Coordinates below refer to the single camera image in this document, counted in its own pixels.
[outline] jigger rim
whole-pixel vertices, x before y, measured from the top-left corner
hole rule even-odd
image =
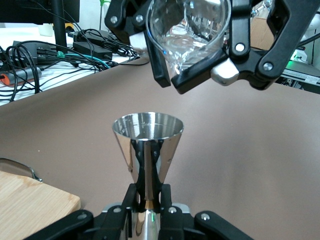
[[[175,122],[175,125],[174,126],[178,126],[177,128],[174,128],[174,132],[173,134],[171,135],[168,135],[168,136],[163,136],[163,137],[153,137],[153,138],[139,138],[139,137],[133,137],[133,136],[127,136],[125,134],[122,134],[120,131],[119,131],[119,128],[118,128],[118,122],[121,121],[121,120],[125,120],[126,118],[128,117],[131,117],[133,115],[161,115],[161,116],[166,116],[167,118],[171,118],[171,119],[174,119],[176,122]],[[120,136],[123,136],[125,138],[128,138],[128,139],[132,139],[132,140],[138,140],[138,141],[152,141],[152,140],[166,140],[166,139],[170,139],[172,137],[175,137],[177,135],[180,135],[182,134],[182,132],[184,131],[184,123],[177,117],[173,116],[173,115],[170,115],[170,114],[167,114],[167,113],[162,113],[162,112],[156,112],[156,111],[145,111],[145,112],[134,112],[134,113],[130,113],[130,114],[127,114],[127,115],[124,115],[122,117],[119,117],[117,120],[115,120],[112,124],[112,130],[115,134],[117,135],[120,135]]]

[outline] wooden cutting board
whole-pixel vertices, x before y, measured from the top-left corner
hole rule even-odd
[[[0,240],[21,240],[80,208],[80,198],[0,171]]]

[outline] black pole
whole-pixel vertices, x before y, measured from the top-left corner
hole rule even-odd
[[[55,44],[67,47],[66,38],[66,26],[65,26],[65,10],[64,10],[64,0],[51,0],[52,3],[52,13],[53,15],[53,26],[54,26],[54,36]],[[57,51],[67,53],[67,50],[60,47],[56,48]]]

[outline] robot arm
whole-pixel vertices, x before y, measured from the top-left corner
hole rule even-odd
[[[146,30],[147,11],[152,2],[112,1],[105,24],[121,41],[130,43],[140,54],[148,52],[155,80],[163,88],[172,83],[180,94],[209,78],[224,86],[245,79],[255,89],[267,89],[282,74],[320,7],[320,0],[274,0],[267,18],[274,43],[270,50],[260,51],[250,46],[251,11],[260,0],[231,0],[227,48],[212,52],[170,79],[163,53],[149,39]],[[182,3],[167,0],[166,4],[179,5],[179,2]]]

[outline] wooden block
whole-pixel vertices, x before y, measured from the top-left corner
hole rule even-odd
[[[269,50],[274,43],[267,20],[265,18],[254,17],[251,22],[251,47],[262,50]]]
[[[80,208],[80,198],[27,176],[0,171],[0,239],[20,240]]]

